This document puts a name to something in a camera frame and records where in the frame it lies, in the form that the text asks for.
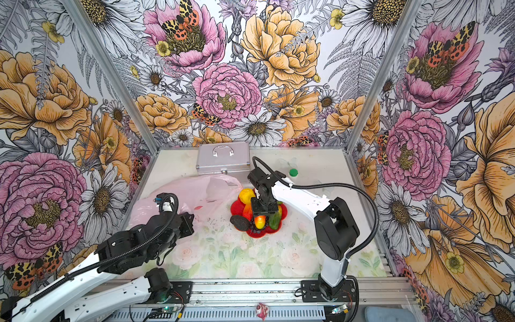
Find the red yellow mango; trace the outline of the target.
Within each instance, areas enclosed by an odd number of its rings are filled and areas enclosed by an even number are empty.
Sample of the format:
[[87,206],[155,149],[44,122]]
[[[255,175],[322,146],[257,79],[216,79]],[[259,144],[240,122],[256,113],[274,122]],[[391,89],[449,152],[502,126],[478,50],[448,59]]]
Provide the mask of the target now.
[[263,230],[267,224],[267,217],[265,215],[260,215],[260,226],[256,228],[257,230]]

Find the dark avocado bottom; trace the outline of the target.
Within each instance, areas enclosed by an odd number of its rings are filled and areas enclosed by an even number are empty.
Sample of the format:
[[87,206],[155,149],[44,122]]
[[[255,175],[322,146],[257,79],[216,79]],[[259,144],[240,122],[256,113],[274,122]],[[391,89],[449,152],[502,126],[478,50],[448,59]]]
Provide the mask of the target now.
[[250,221],[242,215],[232,215],[230,222],[240,232],[246,232],[251,227]]

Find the red flower-shaped plate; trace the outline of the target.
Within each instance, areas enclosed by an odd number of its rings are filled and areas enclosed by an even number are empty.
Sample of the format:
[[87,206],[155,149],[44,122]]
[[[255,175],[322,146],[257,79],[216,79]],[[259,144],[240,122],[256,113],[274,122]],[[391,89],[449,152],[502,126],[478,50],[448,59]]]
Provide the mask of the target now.
[[288,209],[285,204],[278,204],[278,211],[273,215],[254,215],[251,199],[256,197],[253,189],[242,189],[236,201],[230,207],[229,221],[240,232],[249,237],[261,238],[273,234],[282,228],[282,221],[287,218]]

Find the pink plastic bag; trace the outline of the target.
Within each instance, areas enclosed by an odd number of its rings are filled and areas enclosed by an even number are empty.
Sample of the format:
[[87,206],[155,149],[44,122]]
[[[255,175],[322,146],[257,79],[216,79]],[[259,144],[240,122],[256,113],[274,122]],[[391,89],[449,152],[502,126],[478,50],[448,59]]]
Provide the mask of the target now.
[[178,197],[179,212],[194,214],[195,231],[217,232],[229,225],[229,208],[242,189],[236,178],[225,174],[181,178],[137,201],[127,226],[145,224],[151,216],[158,214],[158,205],[154,202],[157,195],[174,193]]

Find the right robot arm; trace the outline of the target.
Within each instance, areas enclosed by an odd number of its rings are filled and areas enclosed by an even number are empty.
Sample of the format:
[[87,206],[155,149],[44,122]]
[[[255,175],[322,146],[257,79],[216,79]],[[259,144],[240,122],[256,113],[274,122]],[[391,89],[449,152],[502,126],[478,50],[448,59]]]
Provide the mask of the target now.
[[326,301],[334,301],[345,283],[350,249],[354,247],[360,232],[345,200],[311,193],[313,189],[328,186],[332,185],[254,183],[257,196],[251,198],[251,206],[256,215],[271,216],[282,202],[311,220],[318,246],[325,255],[318,277],[319,292]]

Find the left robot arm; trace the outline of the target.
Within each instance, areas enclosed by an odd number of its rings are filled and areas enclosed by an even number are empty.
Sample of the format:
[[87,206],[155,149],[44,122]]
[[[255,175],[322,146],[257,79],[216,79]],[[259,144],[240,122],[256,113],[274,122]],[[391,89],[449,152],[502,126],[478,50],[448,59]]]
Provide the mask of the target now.
[[86,260],[42,290],[28,297],[10,297],[2,303],[4,321],[53,321],[83,295],[132,268],[139,268],[176,242],[194,233],[194,215],[165,211],[144,225],[120,231],[101,243]]

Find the green red mango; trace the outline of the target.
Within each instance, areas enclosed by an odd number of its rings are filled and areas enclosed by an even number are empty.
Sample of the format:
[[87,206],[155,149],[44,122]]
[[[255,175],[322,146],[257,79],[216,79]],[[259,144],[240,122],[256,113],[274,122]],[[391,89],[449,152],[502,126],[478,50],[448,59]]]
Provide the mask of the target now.
[[282,206],[279,205],[277,212],[273,215],[270,215],[268,218],[269,228],[273,231],[278,230],[281,220],[282,220]]

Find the orange carrot-like fruit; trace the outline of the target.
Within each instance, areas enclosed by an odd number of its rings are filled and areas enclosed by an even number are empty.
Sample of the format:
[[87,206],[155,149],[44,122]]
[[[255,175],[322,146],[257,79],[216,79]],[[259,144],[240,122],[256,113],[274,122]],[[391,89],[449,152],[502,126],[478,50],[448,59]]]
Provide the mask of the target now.
[[252,221],[253,220],[253,211],[252,211],[252,206],[250,204],[248,204],[248,205],[246,205],[244,207],[242,216],[245,219],[247,219],[248,221]]

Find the yellow lemon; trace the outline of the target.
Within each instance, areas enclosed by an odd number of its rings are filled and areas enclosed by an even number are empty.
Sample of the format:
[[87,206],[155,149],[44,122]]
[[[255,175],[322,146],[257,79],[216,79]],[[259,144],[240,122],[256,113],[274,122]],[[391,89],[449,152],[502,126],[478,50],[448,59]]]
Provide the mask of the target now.
[[252,198],[255,198],[256,194],[253,189],[243,189],[240,191],[240,194],[238,196],[239,200],[244,205],[250,205],[252,202]]

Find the green circuit board left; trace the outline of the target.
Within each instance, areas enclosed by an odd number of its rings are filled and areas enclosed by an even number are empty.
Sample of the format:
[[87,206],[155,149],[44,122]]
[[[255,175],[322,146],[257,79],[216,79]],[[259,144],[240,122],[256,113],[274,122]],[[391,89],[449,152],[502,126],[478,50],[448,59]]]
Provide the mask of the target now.
[[177,312],[180,311],[180,308],[179,307],[171,307],[171,306],[166,306],[166,307],[160,307],[160,308],[155,308],[152,310],[152,313],[153,314],[161,314],[161,313],[165,313],[165,314],[175,314]]

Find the pink small toy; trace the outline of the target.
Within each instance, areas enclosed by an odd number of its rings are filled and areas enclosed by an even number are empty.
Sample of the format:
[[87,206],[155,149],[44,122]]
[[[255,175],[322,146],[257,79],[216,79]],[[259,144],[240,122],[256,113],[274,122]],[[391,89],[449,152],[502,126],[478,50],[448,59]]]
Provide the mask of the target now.
[[262,321],[266,320],[269,312],[270,308],[264,303],[258,303],[256,305],[256,317],[260,318]]

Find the white vented strip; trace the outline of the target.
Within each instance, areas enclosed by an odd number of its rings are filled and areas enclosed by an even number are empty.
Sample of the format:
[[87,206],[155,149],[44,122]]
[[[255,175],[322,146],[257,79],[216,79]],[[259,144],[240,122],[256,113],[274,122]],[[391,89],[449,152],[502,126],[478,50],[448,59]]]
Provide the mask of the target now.
[[[179,312],[151,308],[121,309],[110,321],[143,321],[151,313],[157,313],[150,321],[175,321]],[[318,306],[271,307],[265,318],[258,316],[253,307],[187,307],[180,321],[322,321],[326,319],[325,309]]]

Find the green circuit board right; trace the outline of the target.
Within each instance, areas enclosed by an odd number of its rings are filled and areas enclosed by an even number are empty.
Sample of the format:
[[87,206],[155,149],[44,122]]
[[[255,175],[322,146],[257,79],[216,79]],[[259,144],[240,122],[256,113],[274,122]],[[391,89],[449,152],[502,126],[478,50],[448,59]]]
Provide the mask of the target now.
[[332,315],[347,314],[348,312],[349,312],[349,307],[346,304],[342,304],[340,306],[334,307],[331,310]]

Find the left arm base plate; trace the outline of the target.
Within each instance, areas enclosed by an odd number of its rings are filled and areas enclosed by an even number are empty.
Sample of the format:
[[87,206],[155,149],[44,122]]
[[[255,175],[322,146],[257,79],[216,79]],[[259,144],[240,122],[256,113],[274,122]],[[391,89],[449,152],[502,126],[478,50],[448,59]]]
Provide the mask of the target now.
[[158,297],[156,301],[159,304],[189,304],[190,297],[193,293],[193,282],[190,281],[172,281],[170,288]]

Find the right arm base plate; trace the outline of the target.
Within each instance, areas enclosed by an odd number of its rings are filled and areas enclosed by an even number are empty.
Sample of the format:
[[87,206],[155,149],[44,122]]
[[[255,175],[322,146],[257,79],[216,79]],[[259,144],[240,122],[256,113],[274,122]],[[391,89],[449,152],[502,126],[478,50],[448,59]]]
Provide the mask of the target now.
[[358,295],[358,285],[351,279],[342,280],[336,287],[322,280],[302,280],[300,296],[304,303],[351,303]]

